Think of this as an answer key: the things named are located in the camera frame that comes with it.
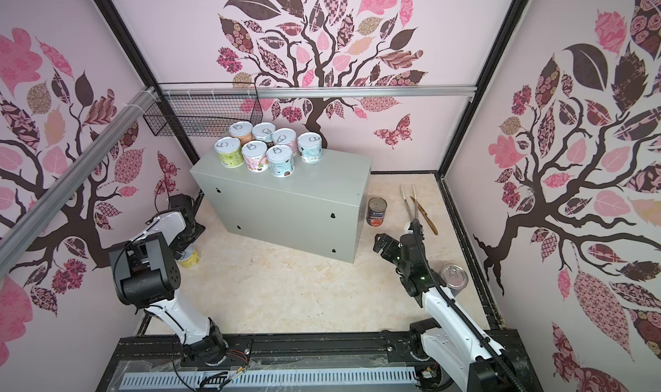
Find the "green label can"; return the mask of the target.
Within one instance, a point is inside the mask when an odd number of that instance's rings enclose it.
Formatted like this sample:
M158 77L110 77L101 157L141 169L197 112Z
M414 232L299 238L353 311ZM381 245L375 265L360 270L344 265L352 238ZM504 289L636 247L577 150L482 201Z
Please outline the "green label can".
M213 149L225 168L238 168L244 164L241 142L235 137L222 137L214 144Z

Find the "pink label can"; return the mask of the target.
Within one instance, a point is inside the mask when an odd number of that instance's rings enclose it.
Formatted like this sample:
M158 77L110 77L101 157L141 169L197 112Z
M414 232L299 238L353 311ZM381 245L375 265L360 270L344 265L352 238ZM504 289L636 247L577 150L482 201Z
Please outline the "pink label can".
M263 173L269 169L268 149L268 145L262 141L250 141L242 147L244 162L251 172Z
M275 145L287 146L292 150L294 156L299 153L297 145L298 136L293 129L281 128L272 134L272 140Z

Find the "orange label can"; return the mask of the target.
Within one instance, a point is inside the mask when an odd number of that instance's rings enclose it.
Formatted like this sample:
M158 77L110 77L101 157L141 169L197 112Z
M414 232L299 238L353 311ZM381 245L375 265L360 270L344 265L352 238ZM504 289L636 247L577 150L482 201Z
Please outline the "orange label can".
M251 122L239 121L228 128L228 133L231 137L237 138L241 145L245 145L254 140L252 130L253 124Z

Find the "teal label coconut can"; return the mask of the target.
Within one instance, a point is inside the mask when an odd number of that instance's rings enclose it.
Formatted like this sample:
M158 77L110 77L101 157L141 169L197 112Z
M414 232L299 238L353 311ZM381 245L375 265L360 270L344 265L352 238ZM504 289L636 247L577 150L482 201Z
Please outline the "teal label coconut can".
M264 142L270 148L274 146L273 134L275 131L275 125L269 122L263 122L254 125L251 133L256 141Z

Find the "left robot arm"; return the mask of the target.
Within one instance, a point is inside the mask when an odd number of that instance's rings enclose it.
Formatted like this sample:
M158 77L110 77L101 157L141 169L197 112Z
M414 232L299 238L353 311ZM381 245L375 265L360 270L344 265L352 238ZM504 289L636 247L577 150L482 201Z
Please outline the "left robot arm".
M177 294L182 284L177 261L193 254L194 242L205 231L196 221L197 207L188 195L170 197L166 211L135 237L113 245L108 258L119 300L168 325L194 364L216 366L228 352L220 329Z

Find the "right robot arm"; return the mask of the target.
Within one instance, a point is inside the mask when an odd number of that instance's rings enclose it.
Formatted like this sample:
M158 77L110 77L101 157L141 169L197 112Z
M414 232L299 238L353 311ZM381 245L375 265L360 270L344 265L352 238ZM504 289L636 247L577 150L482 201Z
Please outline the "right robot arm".
M457 386L461 391L533 391L527 359L509 350L477 326L456 301L426 259L423 238L402 235L399 240L376 235L373 251L392 263L406 293L430 316L411 325L411 354L431 360L440 373L421 380L423 390Z

